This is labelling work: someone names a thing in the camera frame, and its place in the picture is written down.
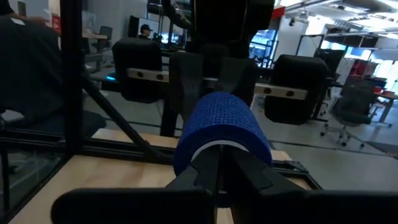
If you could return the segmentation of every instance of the person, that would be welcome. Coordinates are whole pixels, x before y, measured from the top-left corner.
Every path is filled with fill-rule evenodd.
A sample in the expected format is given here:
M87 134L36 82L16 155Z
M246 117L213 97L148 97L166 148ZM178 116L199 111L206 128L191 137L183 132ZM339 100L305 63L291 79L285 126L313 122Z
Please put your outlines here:
M0 0L0 17L3 16L9 16L15 19L20 19L20 20L28 20L32 22L36 22L39 24L45 24L48 22L48 20L44 19L43 17L25 17L22 15L18 15L14 12L14 10L11 9L11 6L9 4L8 0Z
M141 26L140 28L140 35L138 35L138 39L145 39L145 40L149 40L149 36L150 33L152 32L152 30L150 29L148 24L144 24Z

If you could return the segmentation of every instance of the cap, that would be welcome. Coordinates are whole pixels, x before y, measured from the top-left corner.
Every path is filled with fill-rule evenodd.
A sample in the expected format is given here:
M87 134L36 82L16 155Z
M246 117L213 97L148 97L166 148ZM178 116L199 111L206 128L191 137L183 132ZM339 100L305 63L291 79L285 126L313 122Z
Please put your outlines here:
M153 30L150 29L150 27L149 27L148 24L142 25L142 26L141 26L141 30L150 30L150 31L153 31Z

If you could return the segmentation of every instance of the dark sleeve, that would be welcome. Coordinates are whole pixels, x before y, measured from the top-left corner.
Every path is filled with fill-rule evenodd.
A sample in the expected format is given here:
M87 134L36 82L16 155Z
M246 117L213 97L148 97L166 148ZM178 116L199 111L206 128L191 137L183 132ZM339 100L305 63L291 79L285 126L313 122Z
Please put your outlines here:
M6 16L8 14L14 13L8 0L0 0L0 16Z

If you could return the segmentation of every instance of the blue textured wrap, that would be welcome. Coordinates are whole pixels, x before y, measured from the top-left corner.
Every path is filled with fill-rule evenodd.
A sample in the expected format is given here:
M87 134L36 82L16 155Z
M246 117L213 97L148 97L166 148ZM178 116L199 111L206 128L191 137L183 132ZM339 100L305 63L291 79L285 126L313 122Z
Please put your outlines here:
M220 140L236 142L272 165L268 139L247 104L230 93L214 92L200 99L185 124L175 150L175 174L189 166L196 150Z

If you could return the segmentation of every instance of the person's arm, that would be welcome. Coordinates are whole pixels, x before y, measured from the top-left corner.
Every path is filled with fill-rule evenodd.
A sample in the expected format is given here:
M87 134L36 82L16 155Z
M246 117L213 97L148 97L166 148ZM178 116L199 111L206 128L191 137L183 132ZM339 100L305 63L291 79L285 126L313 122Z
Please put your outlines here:
M46 19L43 17L25 17L22 15L18 15L14 12L14 10L11 9L11 6L8 2L8 0L0 0L0 16L9 16L15 19L21 19L21 20L29 20L33 22L38 22L41 24L45 24L48 22Z

